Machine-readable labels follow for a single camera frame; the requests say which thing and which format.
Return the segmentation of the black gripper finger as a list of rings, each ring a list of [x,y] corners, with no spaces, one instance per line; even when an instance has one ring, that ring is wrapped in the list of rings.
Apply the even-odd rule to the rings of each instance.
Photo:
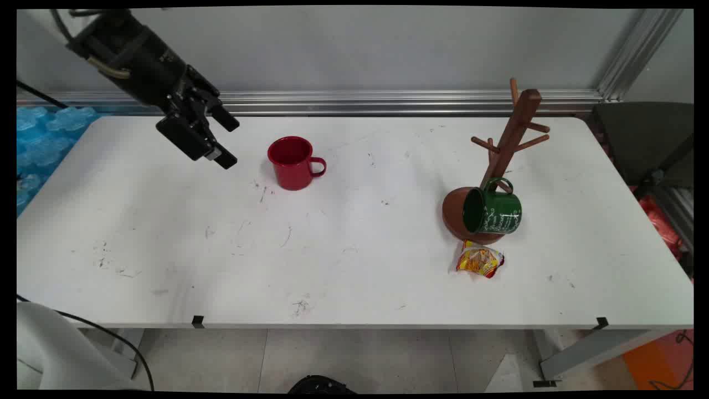
[[[224,129],[231,132],[240,126],[238,120],[229,113],[220,100],[220,91],[191,65],[186,66],[185,94],[203,104],[206,114],[212,116]]]
[[[193,120],[182,114],[169,114],[157,122],[156,129],[192,161],[204,157],[225,170],[238,162],[237,157],[215,138],[208,116],[203,111],[198,112]]]

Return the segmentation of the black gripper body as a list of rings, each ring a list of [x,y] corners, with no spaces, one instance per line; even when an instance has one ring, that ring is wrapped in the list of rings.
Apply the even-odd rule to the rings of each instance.
[[[128,8],[69,8],[68,16],[89,20],[76,34],[65,31],[70,50],[140,103],[170,110],[187,63],[162,38]]]

